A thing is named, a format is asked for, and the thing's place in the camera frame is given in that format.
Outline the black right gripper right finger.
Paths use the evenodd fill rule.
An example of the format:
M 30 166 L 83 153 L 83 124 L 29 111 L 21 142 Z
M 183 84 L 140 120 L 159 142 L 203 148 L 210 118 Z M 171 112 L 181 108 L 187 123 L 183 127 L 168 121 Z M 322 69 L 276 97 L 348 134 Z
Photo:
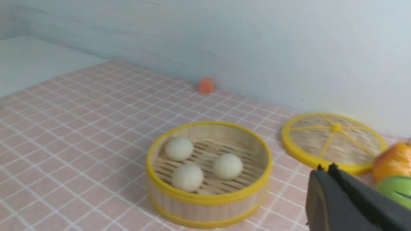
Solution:
M 341 171 L 328 167 L 342 191 L 328 209 L 330 231 L 409 231 L 410 210 Z

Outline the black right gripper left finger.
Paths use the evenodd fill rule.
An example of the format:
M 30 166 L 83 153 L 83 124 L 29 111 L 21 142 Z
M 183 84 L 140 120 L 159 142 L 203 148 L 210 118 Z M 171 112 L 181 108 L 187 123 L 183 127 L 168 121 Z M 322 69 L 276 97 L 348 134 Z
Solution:
M 332 164 L 309 175 L 305 212 L 310 231 L 380 231 L 368 206 L 375 190 Z

